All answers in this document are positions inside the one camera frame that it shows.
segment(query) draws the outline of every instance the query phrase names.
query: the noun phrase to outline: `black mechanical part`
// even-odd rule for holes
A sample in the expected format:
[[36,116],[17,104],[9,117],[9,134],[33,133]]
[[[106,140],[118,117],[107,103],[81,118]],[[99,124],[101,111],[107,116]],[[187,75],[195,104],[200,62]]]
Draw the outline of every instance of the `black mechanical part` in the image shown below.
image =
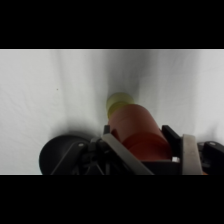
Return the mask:
[[86,147],[88,148],[88,145],[89,141],[83,136],[65,135],[52,139],[40,153],[39,165],[42,174],[70,175],[69,169],[75,165],[77,157],[80,156],[81,151],[84,151]]
[[199,143],[203,171],[209,175],[224,175],[224,146],[215,141]]
[[162,133],[172,148],[173,157],[181,158],[182,156],[181,137],[168,125],[162,126]]

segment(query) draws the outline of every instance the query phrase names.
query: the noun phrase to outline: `white backdrop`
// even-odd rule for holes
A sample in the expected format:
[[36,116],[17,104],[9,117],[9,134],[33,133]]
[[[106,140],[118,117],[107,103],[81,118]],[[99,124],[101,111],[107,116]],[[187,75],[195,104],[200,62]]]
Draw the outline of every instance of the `white backdrop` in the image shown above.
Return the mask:
[[224,144],[223,82],[224,50],[0,50],[0,174],[40,174],[60,134],[100,136],[119,91],[159,126]]

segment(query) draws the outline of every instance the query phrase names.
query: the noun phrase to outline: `red cylinder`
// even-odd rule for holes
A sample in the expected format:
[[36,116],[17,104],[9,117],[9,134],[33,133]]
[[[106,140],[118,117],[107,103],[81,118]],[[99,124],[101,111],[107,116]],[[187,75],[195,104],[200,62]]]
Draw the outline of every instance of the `red cylinder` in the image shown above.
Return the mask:
[[171,160],[172,151],[151,114],[142,106],[126,105],[109,119],[114,135],[141,161]]

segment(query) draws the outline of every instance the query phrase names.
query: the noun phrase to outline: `yellow cap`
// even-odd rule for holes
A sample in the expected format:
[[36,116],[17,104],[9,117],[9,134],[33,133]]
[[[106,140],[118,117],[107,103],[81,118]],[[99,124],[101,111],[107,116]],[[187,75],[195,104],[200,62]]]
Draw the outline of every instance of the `yellow cap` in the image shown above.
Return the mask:
[[110,118],[112,113],[117,109],[128,105],[134,104],[133,98],[127,93],[115,93],[107,100],[107,116]]

